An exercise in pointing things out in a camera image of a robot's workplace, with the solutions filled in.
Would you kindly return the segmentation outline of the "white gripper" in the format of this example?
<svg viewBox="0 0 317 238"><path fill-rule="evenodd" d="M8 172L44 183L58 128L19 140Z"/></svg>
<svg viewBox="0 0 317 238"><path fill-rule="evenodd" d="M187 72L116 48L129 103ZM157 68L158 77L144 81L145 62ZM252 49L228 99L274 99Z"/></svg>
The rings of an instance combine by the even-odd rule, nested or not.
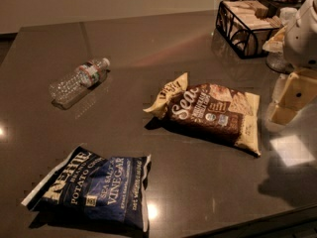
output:
<svg viewBox="0 0 317 238"><path fill-rule="evenodd" d="M317 0L305 0L286 26L283 54L299 68L287 78L278 104L272 102L265 114L270 132L283 130L306 104L317 96Z"/></svg>

